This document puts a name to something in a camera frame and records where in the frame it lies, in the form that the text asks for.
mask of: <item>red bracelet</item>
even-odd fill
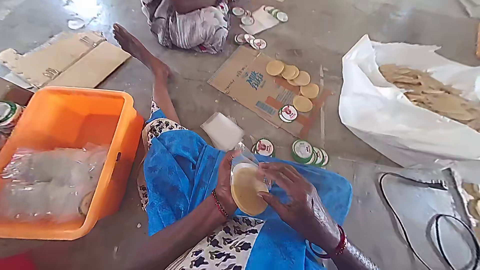
[[[340,230],[340,243],[338,243],[338,245],[336,246],[335,248],[335,255],[338,256],[340,254],[343,253],[343,251],[345,250],[345,248],[347,247],[347,236],[345,235],[345,231],[343,230],[342,226],[338,225],[338,229]],[[312,250],[312,252],[322,258],[322,259],[330,259],[330,255],[328,254],[320,254],[320,253],[317,253],[315,250],[313,250],[312,248],[312,243],[310,241],[308,241],[308,243],[310,244],[310,249]]]
[[[228,219],[228,214],[227,212],[223,209],[223,207],[220,205],[220,202],[218,201],[218,199],[216,198],[216,193],[215,193],[215,189],[213,189],[212,191],[212,196],[213,198],[215,199],[215,205],[216,207],[218,208],[218,211],[220,211],[220,213],[222,213],[222,215]]]

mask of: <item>white bag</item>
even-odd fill
[[[480,133],[413,105],[404,90],[387,82],[378,68],[396,64],[428,71],[446,85],[479,101],[480,67],[446,59],[438,46],[379,43],[364,35],[343,57],[339,114],[367,144],[404,167],[438,167],[440,160],[480,160]]]

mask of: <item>blue cloth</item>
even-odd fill
[[[149,121],[165,118],[161,110]],[[148,189],[148,233],[153,235],[180,220],[216,187],[218,166],[225,153],[209,146],[189,130],[164,132],[153,138],[144,162]],[[352,187],[342,176],[314,166],[256,155],[260,162],[292,165],[317,189],[332,218],[343,224],[352,199]],[[287,194],[277,185],[271,193],[282,201]],[[237,210],[236,214],[247,214]],[[316,263],[305,239],[284,223],[271,207],[256,216],[265,220],[253,245],[246,269],[324,269]]]

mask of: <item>black cable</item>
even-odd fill
[[[462,224],[462,226],[468,231],[468,233],[470,233],[470,236],[472,237],[473,239],[473,243],[475,245],[475,262],[473,264],[473,268],[472,270],[475,270],[477,269],[477,266],[479,264],[479,260],[480,260],[480,245],[477,241],[477,238],[475,237],[475,233],[472,231],[471,228],[468,227],[468,225],[466,225],[463,221],[461,221],[460,219],[454,217],[454,216],[451,216],[451,215],[446,215],[446,214],[439,214],[435,217],[435,234],[437,236],[437,244],[438,244],[438,249],[440,250],[440,253],[442,254],[442,257],[444,258],[444,260],[446,261],[446,263],[448,264],[448,266],[455,270],[455,268],[453,267],[452,263],[450,262],[450,260],[447,258],[446,254],[445,254],[445,251],[444,251],[444,248],[442,246],[442,241],[440,240],[440,229],[439,229],[439,226],[438,226],[438,221],[440,220],[441,217],[445,217],[445,218],[452,218],[452,219],[455,219],[456,221],[458,221],[460,224]]]
[[[407,242],[407,245],[408,247],[412,250],[412,253],[413,255],[415,255],[415,257],[429,270],[432,270],[430,266],[427,265],[427,263],[420,257],[420,255],[418,255],[418,253],[415,251],[415,249],[413,248],[413,245],[412,243],[410,242],[410,239],[407,235],[407,230],[405,229],[405,226],[403,225],[402,223],[402,220],[400,219],[399,215],[397,214],[397,212],[395,212],[395,209],[393,208],[392,204],[390,203],[390,201],[388,200],[386,194],[385,194],[385,190],[384,190],[384,186],[383,186],[383,180],[384,180],[384,177],[387,176],[387,175],[392,175],[392,176],[396,176],[396,177],[399,177],[399,178],[402,178],[402,179],[405,179],[405,180],[409,180],[409,181],[413,181],[413,182],[416,182],[418,184],[422,184],[422,185],[425,185],[425,186],[429,186],[429,187],[432,187],[431,183],[425,183],[425,182],[422,182],[422,181],[418,181],[418,180],[415,180],[415,179],[411,179],[411,178],[408,178],[408,177],[405,177],[401,174],[398,174],[398,173],[394,173],[394,172],[385,172],[383,173],[381,176],[380,176],[380,179],[379,179],[379,186],[380,186],[380,191],[382,193],[382,196],[385,200],[385,202],[387,203],[387,206],[390,208],[390,210],[392,211],[393,215],[395,216],[396,220],[398,221],[398,224],[400,225],[400,228],[402,229],[402,232],[403,232],[403,235],[404,235],[404,239],[405,241]],[[443,250],[443,246],[442,246],[442,242],[440,241],[440,229],[439,229],[439,226],[438,226],[438,221],[441,217],[451,217],[451,218],[454,218],[455,220],[457,220],[458,222],[460,222],[467,230],[468,232],[470,233],[470,235],[472,236],[472,239],[475,243],[475,263],[473,265],[473,268],[472,270],[475,270],[477,269],[477,266],[479,264],[479,260],[480,260],[480,245],[477,241],[477,238],[475,237],[475,233],[461,220],[459,220],[458,218],[454,217],[454,216],[450,216],[450,215],[445,215],[445,214],[439,214],[436,216],[435,218],[435,228],[436,228],[436,236],[437,236],[437,244],[438,244],[438,247],[439,247],[439,250],[440,250],[440,253],[442,254],[442,257],[444,258],[444,260],[447,262],[448,266],[452,269],[452,270],[455,270],[453,268],[453,265],[452,263],[448,260],[448,258],[446,257],[445,255],[445,251]]]

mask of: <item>seated person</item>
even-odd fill
[[[275,182],[270,193],[258,194],[269,207],[256,217],[237,209],[230,168],[238,153],[217,150],[183,127],[167,92],[168,66],[125,28],[113,28],[122,48],[155,80],[138,178],[151,237],[137,254],[127,254],[136,260],[133,269],[324,269],[315,257],[320,248],[339,270],[378,269],[338,225],[352,187],[336,173],[256,155],[263,162],[259,171]]]
[[[227,1],[142,0],[142,11],[161,45],[214,54],[230,29]]]

